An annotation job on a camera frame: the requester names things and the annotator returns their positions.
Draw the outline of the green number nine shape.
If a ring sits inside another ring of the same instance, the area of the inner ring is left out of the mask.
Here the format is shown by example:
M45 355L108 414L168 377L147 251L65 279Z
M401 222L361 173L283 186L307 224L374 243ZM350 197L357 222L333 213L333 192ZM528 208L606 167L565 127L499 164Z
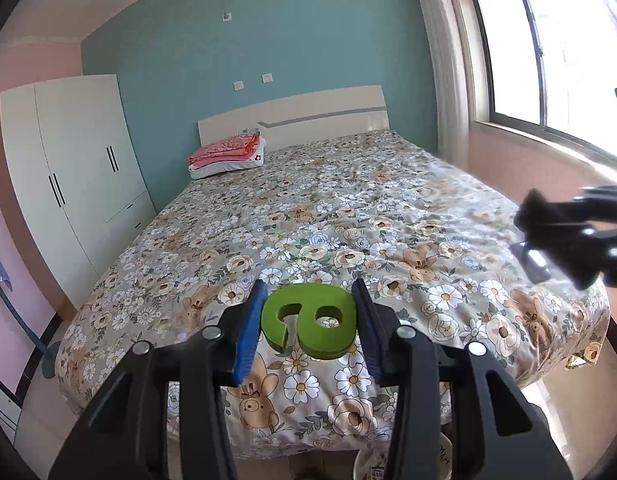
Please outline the green number nine shape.
M268 344L284 351L289 330L284 319L295 315L296 339L318 360L339 359L356 335L356 304L351 292L328 284L303 283L275 290L265 301L261 330Z

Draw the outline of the white wardrobe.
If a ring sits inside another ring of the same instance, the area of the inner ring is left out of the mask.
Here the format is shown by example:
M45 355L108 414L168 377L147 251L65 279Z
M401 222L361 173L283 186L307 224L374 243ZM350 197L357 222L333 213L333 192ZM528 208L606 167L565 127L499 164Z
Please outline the white wardrobe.
M156 215L128 133L118 78L92 75L0 94L0 196L16 204L39 288L81 307Z

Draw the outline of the floral bed cover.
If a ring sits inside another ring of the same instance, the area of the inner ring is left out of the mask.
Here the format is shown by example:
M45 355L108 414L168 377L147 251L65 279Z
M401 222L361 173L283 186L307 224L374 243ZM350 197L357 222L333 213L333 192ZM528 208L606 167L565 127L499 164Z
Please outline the floral bed cover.
M256 281L350 288L439 344L484 344L527 386L596 362L605 286L532 284L510 245L516 205L389 130L294 146L261 167L191 182L98 281L56 361L73 411L137 341L177 344Z

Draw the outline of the window with frame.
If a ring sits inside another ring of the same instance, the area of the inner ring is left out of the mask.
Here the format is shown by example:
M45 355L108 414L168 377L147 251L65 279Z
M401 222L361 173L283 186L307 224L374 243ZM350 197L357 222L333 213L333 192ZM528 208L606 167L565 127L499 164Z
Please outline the window with frame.
M615 0L473 0L492 122L617 162Z

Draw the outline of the white trash bin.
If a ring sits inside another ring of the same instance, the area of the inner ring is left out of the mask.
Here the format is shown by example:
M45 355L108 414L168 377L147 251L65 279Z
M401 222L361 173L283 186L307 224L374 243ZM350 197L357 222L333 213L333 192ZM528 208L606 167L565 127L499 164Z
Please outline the white trash bin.
M400 451L397 455L391 455L391 448L368 448L357 453L353 466L354 479L392 479L388 472L407 472L406 456L413 455L414 451ZM437 464L431 471L437 473L438 479L450 479L452 477L453 443L440 434Z

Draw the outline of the white curtain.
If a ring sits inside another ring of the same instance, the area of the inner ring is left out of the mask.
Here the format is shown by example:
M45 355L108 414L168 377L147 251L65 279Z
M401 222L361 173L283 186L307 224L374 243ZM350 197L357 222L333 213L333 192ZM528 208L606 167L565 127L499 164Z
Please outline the white curtain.
M440 157L467 171L471 124L477 118L470 39L476 32L471 0L419 0L435 81Z

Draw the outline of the black smartphone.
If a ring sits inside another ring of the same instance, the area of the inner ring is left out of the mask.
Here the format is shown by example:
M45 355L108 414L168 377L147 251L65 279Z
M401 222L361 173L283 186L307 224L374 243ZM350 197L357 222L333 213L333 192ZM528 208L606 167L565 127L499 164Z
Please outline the black smartphone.
M509 249L531 283L540 284L551 279L551 270L549 270L546 259L528 242L512 244Z

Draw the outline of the beige bed headboard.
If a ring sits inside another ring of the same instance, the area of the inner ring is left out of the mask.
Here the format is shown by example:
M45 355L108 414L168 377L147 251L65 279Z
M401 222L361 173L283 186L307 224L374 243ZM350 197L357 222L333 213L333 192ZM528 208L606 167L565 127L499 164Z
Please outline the beige bed headboard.
M266 148L290 146L390 128L379 84L317 91L236 108L198 122L202 145L258 128Z

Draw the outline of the folded red pink blanket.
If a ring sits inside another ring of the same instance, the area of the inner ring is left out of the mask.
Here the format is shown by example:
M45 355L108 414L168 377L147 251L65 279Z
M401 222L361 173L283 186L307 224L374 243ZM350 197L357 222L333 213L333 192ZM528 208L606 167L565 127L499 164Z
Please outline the folded red pink blanket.
M255 153L259 143L260 135L257 132L231 136L202 146L188 157L188 164L203 167L213 162L241 162Z

